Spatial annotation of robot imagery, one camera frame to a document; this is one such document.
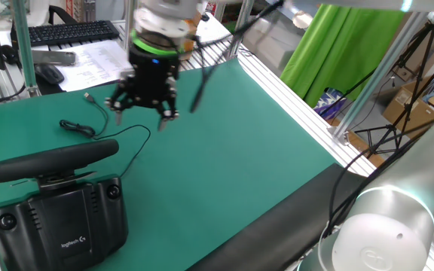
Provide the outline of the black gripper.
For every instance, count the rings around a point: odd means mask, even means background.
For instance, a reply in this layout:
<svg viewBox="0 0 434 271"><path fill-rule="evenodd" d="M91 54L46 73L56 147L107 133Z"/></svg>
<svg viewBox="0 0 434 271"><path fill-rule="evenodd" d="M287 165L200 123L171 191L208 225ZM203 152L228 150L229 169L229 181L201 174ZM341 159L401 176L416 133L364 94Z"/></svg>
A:
<svg viewBox="0 0 434 271"><path fill-rule="evenodd" d="M180 60L176 53L157 55L141 48L130 48L129 62L134 76L119 80L115 91L105 99L105 105L115 113L115 123L121 125L122 113L133 106L155 108L160 115L158 131L179 117L176 108L176 81Z"/></svg>

